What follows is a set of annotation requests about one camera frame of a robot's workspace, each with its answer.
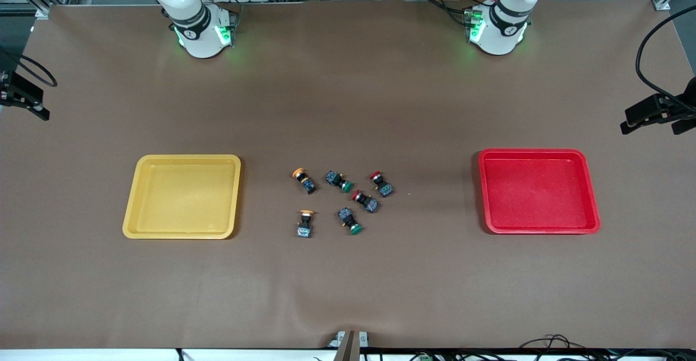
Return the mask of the green push button switch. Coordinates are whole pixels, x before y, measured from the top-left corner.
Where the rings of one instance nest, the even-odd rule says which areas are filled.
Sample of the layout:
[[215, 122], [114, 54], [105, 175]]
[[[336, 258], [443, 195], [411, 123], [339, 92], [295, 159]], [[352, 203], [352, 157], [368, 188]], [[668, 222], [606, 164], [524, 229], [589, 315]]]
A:
[[350, 180], [346, 180], [341, 173], [337, 173], [332, 170], [329, 170], [326, 173], [324, 180], [329, 185], [340, 189], [340, 191], [343, 193], [349, 193], [353, 188], [353, 183]]
[[341, 208], [338, 210], [337, 215], [341, 221], [341, 225], [346, 227], [351, 235], [357, 235], [362, 232], [363, 226], [356, 220], [355, 215], [350, 208]]

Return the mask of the yellow plastic tray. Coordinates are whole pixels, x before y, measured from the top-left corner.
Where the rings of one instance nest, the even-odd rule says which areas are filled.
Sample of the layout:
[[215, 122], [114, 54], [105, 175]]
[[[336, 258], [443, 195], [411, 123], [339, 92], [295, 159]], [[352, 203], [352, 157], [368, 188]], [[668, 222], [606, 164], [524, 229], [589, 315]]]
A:
[[233, 154], [142, 157], [123, 234], [129, 239], [227, 239], [235, 228], [241, 171], [241, 160]]

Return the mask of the brown table mat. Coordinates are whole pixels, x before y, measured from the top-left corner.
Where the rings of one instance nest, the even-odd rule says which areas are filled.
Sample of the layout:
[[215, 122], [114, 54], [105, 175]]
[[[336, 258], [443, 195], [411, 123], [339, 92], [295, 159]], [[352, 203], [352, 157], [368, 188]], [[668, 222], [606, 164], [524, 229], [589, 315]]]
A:
[[[0, 112], [0, 348], [318, 347], [344, 329], [383, 347], [696, 348], [696, 132], [619, 128], [651, 94], [634, 60], [665, 17], [543, 1], [490, 57], [427, 2], [259, 4], [199, 60], [159, 7], [55, 7], [25, 49], [59, 81], [50, 120]], [[487, 148], [581, 151], [598, 232], [491, 232]], [[127, 238], [152, 154], [236, 155], [233, 235]]]

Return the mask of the red plastic tray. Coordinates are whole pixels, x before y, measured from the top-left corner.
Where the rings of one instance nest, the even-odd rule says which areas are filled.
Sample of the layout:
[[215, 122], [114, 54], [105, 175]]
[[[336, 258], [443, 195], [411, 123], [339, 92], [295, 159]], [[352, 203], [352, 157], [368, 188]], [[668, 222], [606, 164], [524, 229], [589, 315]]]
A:
[[494, 234], [589, 235], [601, 227], [581, 151], [487, 148], [478, 167], [484, 220]]

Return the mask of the red push button switch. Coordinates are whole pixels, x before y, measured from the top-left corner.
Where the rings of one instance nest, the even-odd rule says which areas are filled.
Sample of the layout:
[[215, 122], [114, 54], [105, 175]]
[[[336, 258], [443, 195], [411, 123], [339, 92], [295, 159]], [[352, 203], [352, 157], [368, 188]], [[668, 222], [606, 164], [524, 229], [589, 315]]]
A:
[[351, 196], [351, 200], [361, 205], [361, 207], [363, 207], [369, 213], [375, 213], [380, 207], [378, 200], [372, 198], [368, 194], [365, 194], [361, 190], [356, 190]]
[[381, 195], [381, 197], [388, 197], [393, 194], [393, 186], [385, 180], [381, 172], [372, 173], [369, 180], [375, 184], [375, 190]]

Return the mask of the yellow push button switch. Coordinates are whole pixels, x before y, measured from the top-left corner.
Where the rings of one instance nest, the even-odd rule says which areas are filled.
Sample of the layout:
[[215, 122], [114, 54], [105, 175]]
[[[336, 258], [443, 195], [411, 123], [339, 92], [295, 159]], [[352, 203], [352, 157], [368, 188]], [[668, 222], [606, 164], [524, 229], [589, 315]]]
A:
[[298, 168], [293, 172], [293, 178], [298, 180], [298, 182], [303, 187], [308, 195], [313, 194], [316, 191], [315, 182], [309, 177], [303, 168]]
[[312, 220], [315, 213], [311, 210], [301, 210], [300, 221], [297, 223], [296, 235], [303, 239], [310, 239], [312, 236]]

